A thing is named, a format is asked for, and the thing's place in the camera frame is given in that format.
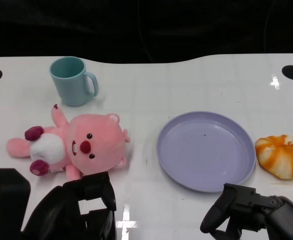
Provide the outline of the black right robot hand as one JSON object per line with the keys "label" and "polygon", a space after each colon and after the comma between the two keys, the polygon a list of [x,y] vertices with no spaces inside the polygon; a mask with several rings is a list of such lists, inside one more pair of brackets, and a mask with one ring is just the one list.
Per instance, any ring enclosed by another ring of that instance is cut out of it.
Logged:
{"label": "black right robot hand", "polygon": [[255,188],[226,183],[205,215],[200,230],[216,240],[239,240],[242,231],[265,229],[270,240],[293,240],[293,202],[263,196]]}

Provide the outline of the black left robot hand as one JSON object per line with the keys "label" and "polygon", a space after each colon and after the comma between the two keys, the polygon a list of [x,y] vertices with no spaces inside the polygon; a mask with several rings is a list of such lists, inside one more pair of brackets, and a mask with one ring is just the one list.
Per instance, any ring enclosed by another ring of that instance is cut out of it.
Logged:
{"label": "black left robot hand", "polygon": [[[79,201],[101,199],[103,209],[81,214]],[[108,172],[86,175],[52,189],[37,205],[22,240],[115,240],[116,198]]]}

